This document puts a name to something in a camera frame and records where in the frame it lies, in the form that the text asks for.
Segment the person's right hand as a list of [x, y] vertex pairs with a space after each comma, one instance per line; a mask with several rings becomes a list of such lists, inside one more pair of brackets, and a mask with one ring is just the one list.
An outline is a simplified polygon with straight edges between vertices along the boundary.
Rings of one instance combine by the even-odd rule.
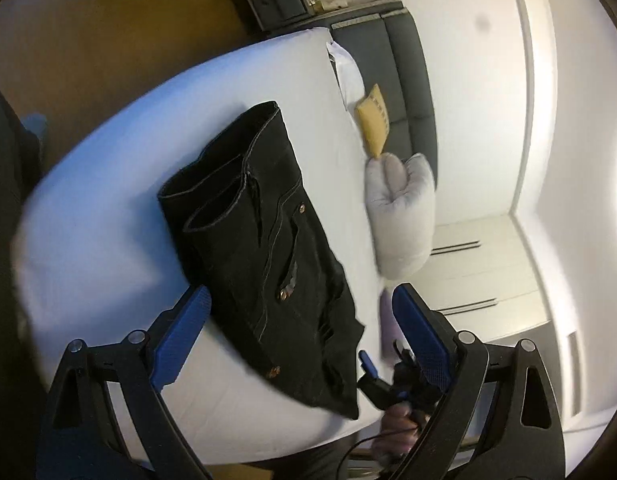
[[380, 434], [371, 444], [371, 453], [382, 467], [407, 455], [418, 442], [431, 416], [413, 410], [409, 403], [388, 408], [381, 419]]

